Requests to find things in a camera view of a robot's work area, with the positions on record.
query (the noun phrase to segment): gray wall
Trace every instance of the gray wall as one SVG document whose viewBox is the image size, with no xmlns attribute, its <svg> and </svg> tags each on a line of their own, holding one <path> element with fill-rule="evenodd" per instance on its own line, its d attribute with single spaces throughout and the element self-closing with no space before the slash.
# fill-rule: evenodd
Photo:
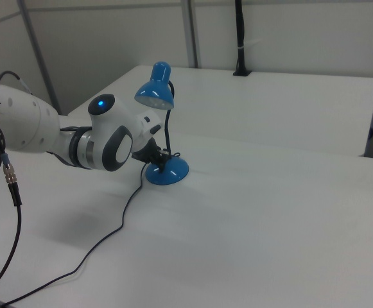
<svg viewBox="0 0 373 308">
<path fill-rule="evenodd" d="M 295 4 L 253 4 L 271 2 Z M 247 3 L 245 40 L 258 41 L 245 49 L 249 69 L 373 77 L 373 1 Z M 195 15 L 200 67 L 234 69 L 236 23 L 231 1 L 196 0 Z M 373 140 L 369 155 L 373 157 Z"/>
<path fill-rule="evenodd" d="M 188 2 L 196 41 L 189 23 Z M 25 0 L 64 114 L 139 64 L 234 69 L 231 0 Z M 373 1 L 244 1 L 254 71 L 373 77 Z M 0 1 L 0 72 L 50 101 L 15 0 Z M 7 79 L 7 84 L 16 85 Z M 373 141 L 369 144 L 373 157 Z"/>
<path fill-rule="evenodd" d="M 0 73 L 5 70 L 15 71 L 35 95 L 50 101 L 16 0 L 0 0 Z M 11 76 L 3 84 L 21 89 Z"/>
</svg>

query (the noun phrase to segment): lamp shade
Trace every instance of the lamp shade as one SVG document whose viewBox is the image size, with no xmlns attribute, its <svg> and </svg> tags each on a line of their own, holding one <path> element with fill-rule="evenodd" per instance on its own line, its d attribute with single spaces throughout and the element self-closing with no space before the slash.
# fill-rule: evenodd
<svg viewBox="0 0 373 308">
<path fill-rule="evenodd" d="M 173 96 L 168 87 L 171 67 L 166 62 L 157 62 L 153 66 L 150 81 L 145 83 L 135 95 L 142 105 L 169 110 L 173 108 Z"/>
</svg>

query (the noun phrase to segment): lamp power cord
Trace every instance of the lamp power cord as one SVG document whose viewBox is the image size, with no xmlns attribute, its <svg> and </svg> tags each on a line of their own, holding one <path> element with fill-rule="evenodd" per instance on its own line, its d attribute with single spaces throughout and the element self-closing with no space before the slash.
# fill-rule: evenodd
<svg viewBox="0 0 373 308">
<path fill-rule="evenodd" d="M 7 303 L 4 303 L 1 307 L 2 308 L 5 308 L 6 306 L 8 305 L 11 305 L 15 302 L 18 302 L 19 300 L 23 300 L 24 298 L 27 298 L 29 296 L 31 296 L 32 294 L 35 294 L 36 292 L 39 292 L 41 291 L 42 289 L 50 286 L 51 284 L 53 284 L 54 282 L 58 281 L 58 280 L 61 280 L 63 278 L 66 278 L 68 276 L 71 276 L 73 274 L 75 274 L 79 269 L 80 267 L 82 266 L 82 264 L 85 262 L 85 260 L 88 258 L 88 256 L 96 249 L 96 247 L 98 247 L 103 241 L 105 241 L 106 239 L 108 239 L 109 237 L 111 237 L 112 235 L 114 235 L 115 233 L 117 233 L 118 231 L 120 231 L 122 228 L 123 228 L 123 225 L 125 223 L 125 213 L 126 213 L 126 210 L 128 209 L 128 206 L 130 204 L 130 202 L 132 201 L 132 199 L 137 195 L 137 193 L 143 188 L 143 179 L 142 179 L 142 175 L 143 175 L 143 170 L 145 169 L 147 164 L 143 165 L 142 167 L 142 170 L 141 170 L 141 184 L 139 185 L 139 187 L 132 193 L 132 195 L 129 197 L 124 209 L 123 209 L 123 212 L 122 212 L 122 224 L 115 230 L 113 230 L 111 233 L 107 234 L 106 236 L 102 237 L 102 239 L 100 239 L 88 252 L 87 254 L 83 257 L 82 261 L 79 263 L 79 265 L 73 270 L 73 271 L 70 271 L 69 273 L 66 273 L 62 276 L 59 276 L 49 282 L 47 282 L 46 284 L 30 291 L 29 293 L 26 293 L 25 295 L 22 295 L 18 298 L 16 298 L 15 300 L 11 300 L 10 302 L 7 302 Z"/>
</svg>

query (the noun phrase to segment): white table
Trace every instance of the white table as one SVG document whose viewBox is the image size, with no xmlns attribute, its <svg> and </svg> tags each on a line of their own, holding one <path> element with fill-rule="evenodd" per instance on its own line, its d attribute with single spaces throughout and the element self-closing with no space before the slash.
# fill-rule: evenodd
<svg viewBox="0 0 373 308">
<path fill-rule="evenodd" d="M 103 89 L 134 112 L 152 67 L 138 66 Z M 171 131 L 271 146 L 359 156 L 373 114 L 373 78 L 173 68 Z M 89 118 L 88 104 L 71 112 Z"/>
<path fill-rule="evenodd" d="M 15 307 L 373 307 L 373 159 L 176 133 L 173 119 L 187 177 L 145 182 L 125 228 L 78 275 Z M 142 166 L 108 173 L 10 156 L 24 205 L 4 302 L 71 271 L 116 228 Z M 11 202 L 0 173 L 0 269 Z"/>
</svg>

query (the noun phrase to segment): electrical cable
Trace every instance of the electrical cable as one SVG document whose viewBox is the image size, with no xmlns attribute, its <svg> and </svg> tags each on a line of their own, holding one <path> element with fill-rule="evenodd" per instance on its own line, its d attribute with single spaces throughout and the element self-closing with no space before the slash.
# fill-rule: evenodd
<svg viewBox="0 0 373 308">
<path fill-rule="evenodd" d="M 22 83 L 22 86 L 24 86 L 26 89 L 28 88 L 28 86 L 26 86 L 26 84 L 21 80 L 21 78 L 12 71 L 2 72 L 0 74 L 0 82 L 6 74 L 11 74 L 12 76 L 17 78 Z M 17 215 L 18 215 L 17 231 L 15 233 L 15 239 L 13 241 L 11 252 L 10 252 L 10 254 L 9 254 L 9 256 L 8 256 L 8 258 L 7 258 L 5 264 L 4 264 L 4 266 L 3 266 L 3 268 L 0 272 L 0 279 L 5 274 L 5 271 L 8 269 L 9 264 L 11 263 L 11 260 L 13 258 L 13 255 L 15 254 L 15 251 L 16 251 L 16 248 L 17 248 L 17 245 L 18 245 L 18 241 L 19 241 L 19 236 L 21 234 L 21 225 L 22 225 L 22 212 L 21 212 L 22 201 L 21 201 L 21 197 L 19 195 L 19 188 L 18 188 L 18 183 L 16 182 L 15 171 L 13 170 L 13 167 L 12 167 L 10 161 L 9 161 L 8 155 L 5 152 L 5 148 L 6 148 L 5 137 L 4 137 L 4 134 L 3 134 L 2 130 L 0 129 L 0 157 L 3 161 L 3 163 L 4 163 L 5 178 L 6 178 L 6 181 L 8 183 L 8 188 L 9 188 L 10 193 L 11 193 L 13 205 L 17 208 Z"/>
<path fill-rule="evenodd" d="M 22 225 L 22 214 L 21 214 L 21 207 L 20 206 L 17 207 L 17 213 L 18 213 L 18 224 L 17 224 L 17 232 L 16 232 L 16 235 L 15 235 L 15 240 L 13 242 L 11 252 L 10 252 L 6 262 L 5 262 L 5 265 L 3 266 L 3 268 L 0 272 L 0 279 L 5 274 L 6 269 L 9 267 L 9 264 L 11 263 L 12 257 L 14 255 L 15 250 L 16 250 L 17 245 L 18 245 L 19 234 L 21 233 L 21 225 Z"/>
<path fill-rule="evenodd" d="M 175 87 L 173 86 L 173 83 L 169 80 L 168 82 L 168 85 L 170 86 L 171 88 L 171 93 L 172 93 L 172 96 L 173 98 L 175 98 Z M 165 118 L 165 140 L 166 140 L 166 151 L 169 152 L 169 155 L 171 155 L 171 142 L 170 142 L 170 139 L 169 139 L 169 128 L 168 128 L 168 124 L 169 124 L 169 116 L 171 115 L 171 110 L 169 109 L 167 112 L 166 112 L 166 118 Z"/>
<path fill-rule="evenodd" d="M 143 170 L 145 169 L 147 164 L 143 165 L 142 167 L 142 170 L 141 170 L 141 184 L 140 186 L 134 191 L 134 193 L 129 197 L 124 209 L 123 209 L 123 213 L 122 213 L 122 224 L 115 230 L 113 230 L 111 233 L 107 234 L 106 236 L 104 236 L 102 239 L 100 239 L 88 252 L 87 254 L 85 255 L 85 257 L 82 259 L 81 263 L 79 263 L 79 265 L 71 272 L 69 273 L 66 273 L 62 276 L 59 276 L 58 278 L 55 278 L 51 281 L 49 281 L 48 283 L 34 289 L 33 291 L 29 292 L 29 293 L 26 293 L 25 295 L 22 295 L 18 298 L 16 298 L 15 300 L 11 300 L 10 302 L 7 302 L 7 303 L 4 303 L 1 307 L 2 308 L 5 308 L 7 305 L 11 305 L 15 302 L 18 302 L 19 300 L 23 300 L 24 298 L 26 297 L 29 297 L 31 296 L 32 294 L 36 293 L 36 292 L 39 292 L 40 290 L 44 289 L 45 287 L 48 287 L 50 286 L 51 284 L 53 284 L 54 282 L 60 280 L 60 279 L 63 279 L 63 278 L 66 278 L 68 276 L 71 276 L 73 274 L 75 274 L 79 268 L 82 266 L 82 264 L 85 262 L 85 260 L 87 259 L 87 257 L 96 249 L 96 247 L 98 247 L 104 240 L 108 239 L 110 236 L 114 235 L 116 232 L 120 231 L 122 228 L 123 228 L 123 225 L 124 225 L 124 222 L 125 222 L 125 213 L 126 213 L 126 210 L 130 204 L 130 202 L 132 201 L 132 199 L 136 196 L 136 194 L 142 189 L 143 187 L 143 180 L 142 180 L 142 175 L 143 175 Z"/>
</svg>

